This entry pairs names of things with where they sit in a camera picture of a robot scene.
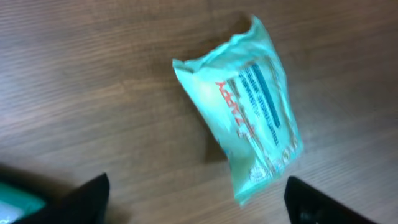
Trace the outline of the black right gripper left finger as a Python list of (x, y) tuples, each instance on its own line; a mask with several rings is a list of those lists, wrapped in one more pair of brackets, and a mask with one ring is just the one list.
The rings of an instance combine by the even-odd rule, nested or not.
[(105, 224), (110, 183), (103, 173), (14, 224)]

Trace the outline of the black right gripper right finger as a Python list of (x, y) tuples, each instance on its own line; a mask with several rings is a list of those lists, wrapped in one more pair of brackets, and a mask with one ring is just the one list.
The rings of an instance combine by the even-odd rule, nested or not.
[(284, 202), (291, 224), (376, 224), (294, 176)]

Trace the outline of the green white sachet packet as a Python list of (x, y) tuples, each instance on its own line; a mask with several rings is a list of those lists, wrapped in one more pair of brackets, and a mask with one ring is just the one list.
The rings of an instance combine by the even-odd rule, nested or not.
[(13, 223), (46, 206), (42, 198), (1, 182), (1, 224)]

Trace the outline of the pale green plastic pouch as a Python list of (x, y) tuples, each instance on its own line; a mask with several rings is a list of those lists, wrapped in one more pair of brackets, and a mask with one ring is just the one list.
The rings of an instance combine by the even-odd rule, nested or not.
[(173, 60), (178, 81), (229, 160), (234, 198), (245, 204), (303, 151), (287, 76), (256, 17), (247, 32), (193, 60)]

